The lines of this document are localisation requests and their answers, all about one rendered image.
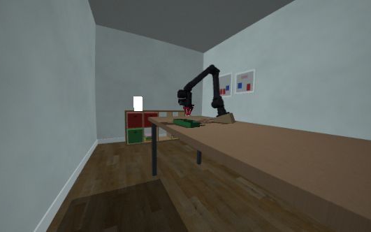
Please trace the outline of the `green open bin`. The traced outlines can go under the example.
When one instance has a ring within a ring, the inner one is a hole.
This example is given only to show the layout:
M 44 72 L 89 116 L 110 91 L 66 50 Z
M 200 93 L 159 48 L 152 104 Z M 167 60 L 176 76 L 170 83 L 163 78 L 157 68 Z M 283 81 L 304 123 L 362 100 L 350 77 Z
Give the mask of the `green open bin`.
M 182 126 L 187 126 L 189 128 L 200 126 L 200 122 L 195 122 L 191 119 L 173 119 L 173 123 L 179 124 L 179 125 L 182 125 Z

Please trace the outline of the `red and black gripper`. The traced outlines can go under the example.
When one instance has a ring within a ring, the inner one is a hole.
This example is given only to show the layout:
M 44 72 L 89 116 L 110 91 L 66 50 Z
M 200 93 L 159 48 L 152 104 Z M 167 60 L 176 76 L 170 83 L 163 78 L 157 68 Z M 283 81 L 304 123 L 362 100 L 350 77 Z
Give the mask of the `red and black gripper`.
M 182 105 L 184 106 L 183 108 L 184 108 L 184 111 L 185 111 L 186 115 L 190 115 L 191 114 L 191 111 L 194 108 L 194 107 L 192 107 L 194 105 L 191 104 L 191 99 L 187 99 L 187 104 L 182 104 Z M 190 111 L 190 113 L 189 113 L 189 111 Z

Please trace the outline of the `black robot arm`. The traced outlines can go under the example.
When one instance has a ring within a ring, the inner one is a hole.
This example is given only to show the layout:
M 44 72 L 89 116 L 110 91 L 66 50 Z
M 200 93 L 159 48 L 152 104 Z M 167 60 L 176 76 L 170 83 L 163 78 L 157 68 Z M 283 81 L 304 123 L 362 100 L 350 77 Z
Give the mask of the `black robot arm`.
M 213 73 L 215 71 L 215 73 Z M 197 85 L 207 74 L 212 74 L 213 78 L 213 100 L 211 103 L 211 106 L 213 108 L 217 108 L 217 113 L 218 115 L 216 117 L 225 115 L 230 112 L 226 112 L 224 108 L 224 101 L 222 99 L 222 96 L 220 96 L 219 92 L 219 72 L 220 70 L 216 68 L 213 64 L 208 68 L 206 68 L 202 73 L 200 73 L 197 77 L 195 77 L 191 82 L 189 82 L 185 87 L 184 90 L 179 90 L 177 92 L 177 97 L 180 98 L 178 99 L 178 103 L 181 106 L 182 104 L 187 104 L 187 99 L 191 99 L 192 93 L 191 90 L 192 88 Z M 192 87 L 192 88 L 191 88 Z M 186 98 L 187 97 L 187 98 Z

